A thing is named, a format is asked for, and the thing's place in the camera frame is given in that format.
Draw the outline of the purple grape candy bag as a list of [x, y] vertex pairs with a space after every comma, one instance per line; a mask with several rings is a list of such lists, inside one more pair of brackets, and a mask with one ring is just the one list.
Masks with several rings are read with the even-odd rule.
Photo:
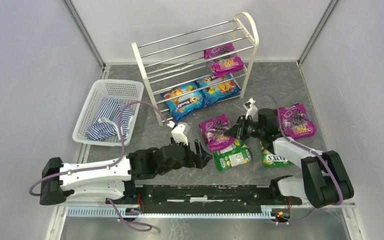
[[232, 43], [222, 44], [203, 51], [208, 67], [216, 77], [232, 74], [242, 70], [245, 66], [242, 59], [233, 53], [235, 47]]
[[224, 113], [200, 123], [199, 128], [205, 145], [212, 153], [224, 150], [235, 141], [235, 138], [225, 135], [231, 123]]
[[310, 120], [307, 109], [302, 103], [277, 108], [275, 112], [280, 116], [281, 128], [285, 135], [294, 140], [312, 137], [317, 132], [315, 124]]

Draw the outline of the blue Slendy candy bag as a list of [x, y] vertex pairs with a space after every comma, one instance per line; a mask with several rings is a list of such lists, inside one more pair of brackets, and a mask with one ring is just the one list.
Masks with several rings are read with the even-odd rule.
[[201, 91], [208, 107], [241, 91], [236, 80], [232, 80], [232, 78], [233, 75], [231, 73], [220, 77], [212, 74], [195, 81], [199, 88], [203, 88]]
[[169, 89], [160, 96], [165, 100], [174, 122], [207, 105], [207, 98], [193, 81]]

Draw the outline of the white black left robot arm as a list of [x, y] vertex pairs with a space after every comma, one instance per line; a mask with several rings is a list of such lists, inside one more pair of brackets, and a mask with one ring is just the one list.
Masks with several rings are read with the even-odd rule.
[[181, 168], [203, 169], [213, 158], [199, 140], [190, 145], [177, 143], [157, 148], [140, 149], [102, 162], [84, 164], [64, 163], [60, 157], [51, 158], [42, 170], [39, 203], [42, 206], [65, 202], [129, 203], [139, 197], [135, 184], [151, 180]]

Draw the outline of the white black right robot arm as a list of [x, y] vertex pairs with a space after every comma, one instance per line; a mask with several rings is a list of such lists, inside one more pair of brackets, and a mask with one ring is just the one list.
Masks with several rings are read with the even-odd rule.
[[286, 136], [277, 110], [259, 109], [257, 121], [241, 115], [224, 134], [238, 140], [256, 138], [264, 149], [300, 168], [301, 177], [286, 175], [270, 181], [277, 195], [306, 199], [316, 209], [341, 205], [355, 195], [339, 153], [316, 150]]

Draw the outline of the green yellow Fox's candy bag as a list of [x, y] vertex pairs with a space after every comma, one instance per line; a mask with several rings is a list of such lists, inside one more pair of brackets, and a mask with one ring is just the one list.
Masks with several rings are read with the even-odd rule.
[[293, 165], [293, 163], [287, 158], [273, 154], [268, 149], [264, 148], [264, 145], [261, 141], [259, 141], [259, 143], [261, 146], [261, 161], [265, 168], [280, 168]]

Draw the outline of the cream metal shelf rack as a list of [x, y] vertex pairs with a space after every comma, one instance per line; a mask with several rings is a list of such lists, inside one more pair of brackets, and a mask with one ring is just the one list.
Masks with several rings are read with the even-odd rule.
[[[229, 24], [229, 23], [233, 24], [233, 29], [231, 29], [231, 30], [227, 30], [227, 31], [213, 34], [210, 36], [206, 36], [203, 38], [195, 39], [195, 40], [190, 41], [190, 42], [184, 42], [184, 43], [181, 43], [181, 44], [178, 44], [175, 46], [170, 46], [168, 48], [160, 49], [160, 50], [157, 50], [155, 52], [151, 52], [151, 53], [147, 53], [147, 54], [141, 54], [140, 53], [140, 48], [148, 47], [151, 45], [156, 45], [158, 43], [162, 43], [162, 42], [165, 42], [168, 40], [183, 37], [183, 36], [186, 36], [189, 34], [201, 32], [204, 30], [212, 29], [212, 28], [215, 28], [218, 26]], [[185, 32], [185, 33], [181, 33], [178, 35], [166, 37], [164, 39], [156, 40], [156, 41], [145, 43], [142, 45], [137, 45], [136, 42], [132, 42], [131, 46], [132, 46], [132, 50], [133, 50], [133, 53], [134, 53], [134, 56], [136, 59], [136, 63], [138, 65], [139, 72], [141, 73], [141, 76], [142, 76], [143, 84], [147, 90], [147, 93], [149, 95], [149, 98], [150, 98], [152, 105], [157, 108], [159, 104], [162, 104], [162, 103], [167, 101], [166, 99], [156, 101], [155, 96], [157, 96], [163, 92], [169, 91], [170, 89], [178, 87], [180, 85], [183, 85], [183, 84], [186, 84], [189, 82], [193, 82], [197, 79], [202, 78], [203, 76], [192, 78], [190, 80], [187, 80], [187, 81], [184, 81], [181, 83], [177, 83], [175, 85], [172, 85], [172, 86], [169, 86], [166, 88], [162, 88], [159, 90], [152, 89], [152, 84], [167, 81], [169, 79], [172, 79], [172, 78], [175, 78], [178, 76], [182, 76], [184, 74], [191, 73], [193, 71], [203, 69], [207, 66], [207, 62], [215, 60], [216, 58], [213, 57], [213, 58], [205, 59], [202, 56], [202, 57], [198, 57], [198, 58], [194, 58], [194, 59], [190, 59], [190, 60], [182, 60], [185, 57], [203, 53], [205, 48], [196, 49], [196, 50], [189, 52], [189, 53], [177, 55], [175, 57], [161, 60], [161, 61], [154, 62], [154, 63], [150, 63], [147, 65], [144, 65], [144, 62], [143, 62], [144, 58], [147, 58], [147, 57], [153, 56], [153, 55], [157, 55], [157, 54], [161, 54], [163, 52], [173, 50], [176, 48], [180, 48], [180, 47], [188, 46], [188, 45], [195, 44], [198, 42], [202, 42], [205, 40], [209, 40], [209, 39], [219, 37], [219, 36], [229, 34], [229, 33], [232, 34], [231, 40], [226, 41], [226, 42], [219, 42], [219, 43], [213, 45], [213, 47], [215, 48], [219, 45], [235, 43], [235, 42], [239, 42], [242, 40], [248, 40], [250, 42], [251, 46], [235, 50], [235, 51], [233, 51], [233, 53], [237, 54], [237, 53], [241, 53], [241, 52], [244, 52], [247, 50], [252, 50], [252, 54], [251, 54], [250, 60], [248, 61], [248, 65], [245, 66], [242, 70], [243, 73], [238, 76], [238, 78], [244, 77], [243, 84], [240, 87], [241, 88], [240, 93], [226, 98], [225, 101], [228, 101], [228, 100], [232, 100], [235, 98], [242, 99], [245, 96], [249, 77], [250, 77], [251, 70], [252, 70], [252, 67], [253, 67], [253, 64], [255, 61], [255, 56], [257, 54], [257, 50], [259, 47], [260, 39], [259, 39], [259, 35], [258, 35], [257, 26], [256, 26], [256, 23], [255, 23], [253, 17], [248, 12], [237, 13], [234, 15], [233, 19], [228, 20], [228, 21], [224, 21], [224, 22], [220, 22], [220, 23], [213, 24], [210, 26], [202, 27], [202, 28], [195, 29], [195, 30]]]

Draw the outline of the blue striped cloth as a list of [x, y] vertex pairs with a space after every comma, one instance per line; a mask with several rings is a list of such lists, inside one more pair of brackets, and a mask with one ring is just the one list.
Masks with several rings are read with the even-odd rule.
[[102, 142], [110, 137], [126, 140], [133, 123], [134, 111], [123, 102], [105, 97], [97, 111], [94, 122], [85, 131], [90, 141]]

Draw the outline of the white plastic basket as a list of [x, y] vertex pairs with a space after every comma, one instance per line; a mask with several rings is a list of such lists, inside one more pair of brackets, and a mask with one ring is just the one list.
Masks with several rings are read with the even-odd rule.
[[83, 105], [72, 139], [97, 146], [121, 146], [130, 143], [139, 112], [144, 85], [139, 81], [100, 79], [93, 83]]

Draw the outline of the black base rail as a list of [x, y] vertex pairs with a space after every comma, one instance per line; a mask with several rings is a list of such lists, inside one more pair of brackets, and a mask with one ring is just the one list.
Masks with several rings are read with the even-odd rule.
[[135, 205], [146, 214], [257, 214], [262, 206], [298, 206], [266, 185], [143, 185], [128, 187], [116, 205]]

